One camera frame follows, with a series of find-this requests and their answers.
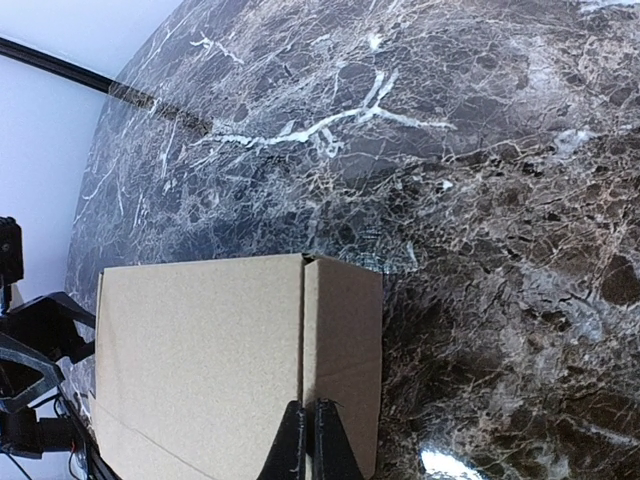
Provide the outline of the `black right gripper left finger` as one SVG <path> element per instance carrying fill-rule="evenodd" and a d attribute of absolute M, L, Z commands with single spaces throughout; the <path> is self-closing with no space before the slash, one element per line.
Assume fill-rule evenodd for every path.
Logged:
<path fill-rule="evenodd" d="M 290 401 L 258 480 L 302 480 L 306 476 L 306 411 Z"/>

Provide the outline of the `brown cardboard box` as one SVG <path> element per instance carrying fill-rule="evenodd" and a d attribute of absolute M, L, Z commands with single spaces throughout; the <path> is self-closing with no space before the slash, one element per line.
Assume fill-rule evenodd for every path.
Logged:
<path fill-rule="evenodd" d="M 336 403 L 376 469 L 383 279 L 303 254 L 116 267 L 100 276 L 92 426 L 123 479 L 254 479 L 286 406 Z"/>

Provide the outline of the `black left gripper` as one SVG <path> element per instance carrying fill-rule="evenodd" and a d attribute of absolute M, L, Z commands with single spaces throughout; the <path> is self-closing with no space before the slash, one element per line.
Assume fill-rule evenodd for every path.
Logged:
<path fill-rule="evenodd" d="M 68 357 L 79 363 L 95 353 L 95 342 L 80 336 L 77 322 L 94 329 L 96 317 L 65 292 L 37 297 L 7 314 L 9 336 L 1 334 L 2 453 L 41 458 L 79 444 L 69 417 L 39 418 L 38 406 L 28 406 L 62 382 L 55 362 Z"/>

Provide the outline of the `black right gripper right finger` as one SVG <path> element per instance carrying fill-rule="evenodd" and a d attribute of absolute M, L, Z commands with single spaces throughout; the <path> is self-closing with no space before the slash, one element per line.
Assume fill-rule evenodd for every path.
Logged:
<path fill-rule="evenodd" d="M 312 478 L 363 480 L 336 403 L 318 399 L 313 420 Z"/>

